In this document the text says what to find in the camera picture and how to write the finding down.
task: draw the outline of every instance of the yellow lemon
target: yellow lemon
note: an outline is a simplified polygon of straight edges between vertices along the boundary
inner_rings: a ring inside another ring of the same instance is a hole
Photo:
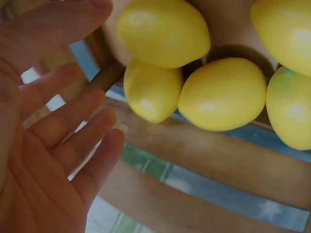
[[[275,59],[311,77],[311,0],[257,0],[251,19]]]
[[[261,113],[266,87],[265,77],[254,63],[243,58],[225,58],[201,67],[188,78],[178,109],[202,129],[232,130]]]
[[[133,0],[119,18],[117,34],[135,57],[165,68],[182,67],[210,49],[203,16],[182,0]]]
[[[269,82],[267,111],[281,140],[297,150],[311,149],[311,79],[280,68]]]
[[[147,121],[160,123],[177,109],[183,76],[180,69],[159,68],[133,58],[123,86],[131,109]]]

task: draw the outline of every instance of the hand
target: hand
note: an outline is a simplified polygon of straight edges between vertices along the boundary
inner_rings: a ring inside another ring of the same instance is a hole
[[[110,11],[104,0],[60,1],[0,24],[1,233],[85,230],[89,207],[119,158],[124,134],[111,129],[116,117],[105,109],[70,135],[103,104],[101,90],[79,96],[25,130],[23,121],[81,71],[68,64],[28,85],[19,87],[18,80],[53,50],[91,33]],[[102,138],[91,160],[69,181]]]

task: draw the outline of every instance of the wooden crate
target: wooden crate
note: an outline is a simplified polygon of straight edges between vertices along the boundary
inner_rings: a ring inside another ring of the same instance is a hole
[[[209,25],[212,48],[208,61],[228,56],[245,57],[271,76],[278,63],[265,50],[250,22],[249,11],[254,1],[189,0]],[[11,0],[7,10],[13,17],[45,2]],[[106,91],[114,83],[122,85],[124,66],[131,56],[117,42],[116,23],[129,0],[113,2],[114,10],[108,21],[84,40],[101,71],[91,83],[81,77],[78,83],[65,90],[61,94],[65,101],[95,86]],[[75,61],[69,47],[64,47],[35,68],[39,73],[45,73]],[[203,131],[175,119],[152,124],[136,116],[126,103],[107,100],[106,105],[114,108],[119,121],[129,127],[129,144],[244,192],[303,210],[311,208],[309,163],[221,133]],[[265,111],[253,124],[272,130]],[[294,232],[181,193],[124,162],[119,162],[100,196],[159,233]],[[305,232],[311,233],[311,226],[307,225]]]

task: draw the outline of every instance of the green spot on lemon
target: green spot on lemon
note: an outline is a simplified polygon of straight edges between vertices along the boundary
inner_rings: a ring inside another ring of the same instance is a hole
[[[295,72],[293,72],[292,70],[287,69],[287,68],[285,68],[284,73],[286,76],[290,76],[290,77],[295,75]]]

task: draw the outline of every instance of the finger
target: finger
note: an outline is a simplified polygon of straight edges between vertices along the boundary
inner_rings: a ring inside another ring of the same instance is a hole
[[[116,165],[124,146],[124,133],[109,131],[94,156],[71,181],[87,209]]]
[[[104,109],[81,130],[51,150],[51,155],[63,166],[69,176],[115,123],[115,112],[112,109]]]
[[[2,62],[21,74],[57,48],[76,42],[109,17],[109,0],[54,1],[1,24]]]
[[[23,99],[20,111],[22,120],[26,120],[42,108],[81,74],[81,69],[77,64],[67,64],[30,84],[20,86]]]
[[[100,107],[105,92],[96,89],[82,94],[31,126],[28,131],[41,140],[47,150],[61,143],[80,123]]]
[[[7,159],[14,140],[20,110],[18,87],[9,79],[0,84],[0,194],[5,182]]]

